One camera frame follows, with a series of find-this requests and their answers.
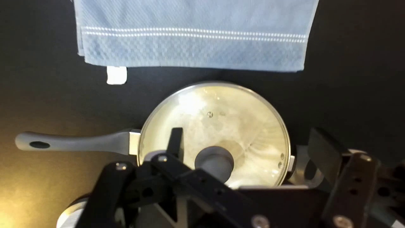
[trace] gray handle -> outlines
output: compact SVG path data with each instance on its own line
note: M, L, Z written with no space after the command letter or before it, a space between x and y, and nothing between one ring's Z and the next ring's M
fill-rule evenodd
M129 155L129 132L98 137L60 137L41 133L20 133L15 145L22 151L106 151Z

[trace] towel tag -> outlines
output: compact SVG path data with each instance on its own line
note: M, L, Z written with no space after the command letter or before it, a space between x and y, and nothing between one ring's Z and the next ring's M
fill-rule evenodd
M108 66L106 68L106 84L108 85L124 85L127 83L127 68L115 68Z

